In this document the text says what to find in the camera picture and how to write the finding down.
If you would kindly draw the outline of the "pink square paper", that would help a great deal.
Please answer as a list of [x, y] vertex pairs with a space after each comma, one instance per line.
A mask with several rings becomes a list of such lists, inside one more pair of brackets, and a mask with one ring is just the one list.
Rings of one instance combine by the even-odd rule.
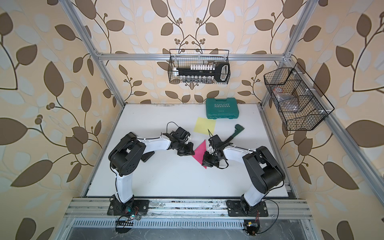
[[202, 166], [204, 154], [207, 151], [206, 140], [204, 140], [195, 150], [193, 158]]

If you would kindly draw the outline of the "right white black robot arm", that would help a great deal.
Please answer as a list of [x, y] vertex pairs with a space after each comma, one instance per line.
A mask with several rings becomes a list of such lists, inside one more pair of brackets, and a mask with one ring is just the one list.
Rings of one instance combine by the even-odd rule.
[[229, 161], [243, 163], [252, 185], [241, 196], [241, 205], [244, 211], [249, 211], [269, 192], [283, 187], [286, 175], [267, 147], [244, 149], [233, 146], [231, 140], [230, 137], [222, 141], [218, 135], [210, 137], [210, 148], [204, 153], [202, 166], [223, 170], [229, 166]]

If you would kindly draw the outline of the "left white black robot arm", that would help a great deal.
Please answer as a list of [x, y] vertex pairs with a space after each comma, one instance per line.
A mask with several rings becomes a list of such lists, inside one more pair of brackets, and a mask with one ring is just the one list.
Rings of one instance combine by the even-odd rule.
[[141, 138], [130, 132], [125, 135], [110, 152], [110, 169], [115, 173], [115, 197], [126, 204], [133, 197], [133, 172], [140, 162], [146, 162], [156, 151], [175, 150], [180, 157], [195, 154], [190, 142], [191, 134], [178, 127], [171, 133], [163, 133], [156, 138]]

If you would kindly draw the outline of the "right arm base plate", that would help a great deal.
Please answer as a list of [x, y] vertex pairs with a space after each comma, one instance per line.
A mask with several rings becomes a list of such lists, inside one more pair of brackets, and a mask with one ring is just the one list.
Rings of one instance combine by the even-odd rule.
[[227, 200], [228, 215], [230, 217], [268, 217], [266, 203], [261, 201], [250, 207], [245, 200]]

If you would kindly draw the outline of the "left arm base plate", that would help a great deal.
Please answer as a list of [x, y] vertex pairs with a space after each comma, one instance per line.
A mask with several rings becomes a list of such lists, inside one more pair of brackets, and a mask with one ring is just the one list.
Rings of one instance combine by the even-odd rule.
[[107, 211], [108, 216], [132, 216], [146, 215], [149, 210], [149, 200], [129, 200], [122, 204], [119, 200], [110, 198], [110, 206]]

